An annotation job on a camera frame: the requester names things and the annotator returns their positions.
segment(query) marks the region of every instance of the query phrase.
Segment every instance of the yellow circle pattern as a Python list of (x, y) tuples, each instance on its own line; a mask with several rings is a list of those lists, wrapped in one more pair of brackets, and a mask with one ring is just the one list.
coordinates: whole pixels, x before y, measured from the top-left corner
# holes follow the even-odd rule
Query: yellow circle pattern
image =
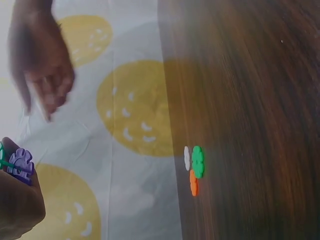
[(140, 60), (118, 67), (100, 85), (96, 106), (105, 127), (127, 148), (173, 155), (163, 63)]
[(22, 240), (100, 240), (101, 217), (96, 197), (74, 173), (49, 164), (36, 167), (46, 216)]
[(110, 44), (111, 25), (102, 17), (73, 15), (58, 21), (75, 67), (96, 60)]

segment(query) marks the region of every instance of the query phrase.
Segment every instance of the purple toy piece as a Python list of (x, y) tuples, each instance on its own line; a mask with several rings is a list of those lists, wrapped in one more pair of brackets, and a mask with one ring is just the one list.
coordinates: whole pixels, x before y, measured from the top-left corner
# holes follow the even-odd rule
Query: purple toy piece
[(14, 176), (16, 179), (21, 182), (31, 186), (32, 181), (30, 176), (35, 172), (35, 164), (31, 161), (32, 155), (28, 150), (19, 148), (14, 154), (11, 155), (9, 163), (13, 164), (17, 168), (26, 169), (28, 172), (8, 167), (7, 173)]

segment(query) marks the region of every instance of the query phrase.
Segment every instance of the toy piece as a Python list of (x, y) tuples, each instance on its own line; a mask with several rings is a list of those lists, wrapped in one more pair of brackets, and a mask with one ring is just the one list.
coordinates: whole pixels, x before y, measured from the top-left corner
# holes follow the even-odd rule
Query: toy piece
[(35, 164), (31, 160), (32, 155), (28, 150), (17, 149), (9, 159), (9, 164), (13, 167), (8, 166), (7, 173), (30, 186), (32, 184), (30, 176), (35, 172)]
[(190, 170), (190, 152), (187, 146), (184, 147), (184, 164), (187, 171)]
[(205, 157), (201, 147), (195, 146), (192, 153), (192, 169), (194, 170), (194, 174), (197, 179), (203, 177), (205, 171), (204, 160)]
[(2, 142), (0, 142), (0, 170), (4, 168), (2, 162), (5, 160), (5, 150)]
[(193, 169), (190, 171), (190, 189), (192, 196), (196, 197), (198, 195), (198, 179)]

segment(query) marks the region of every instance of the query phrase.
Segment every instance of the wood grain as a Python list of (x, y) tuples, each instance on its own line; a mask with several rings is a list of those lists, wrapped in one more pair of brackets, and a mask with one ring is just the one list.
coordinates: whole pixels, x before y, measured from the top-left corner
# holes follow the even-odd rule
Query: wood grain
[[(184, 240), (320, 239), (320, 2), (160, 0)], [(200, 145), (192, 197), (183, 147)]]

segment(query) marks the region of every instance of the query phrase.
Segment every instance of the green flower-shaped toy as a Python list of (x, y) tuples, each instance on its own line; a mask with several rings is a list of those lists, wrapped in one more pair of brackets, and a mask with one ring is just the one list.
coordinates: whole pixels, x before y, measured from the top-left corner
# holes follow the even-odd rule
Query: green flower-shaped toy
[(2, 142), (0, 142), (0, 170), (4, 167), (2, 162), (5, 160), (5, 150)]
[(205, 171), (204, 160), (205, 157), (201, 147), (195, 146), (192, 153), (192, 169), (194, 170), (194, 174), (197, 179), (203, 177)]

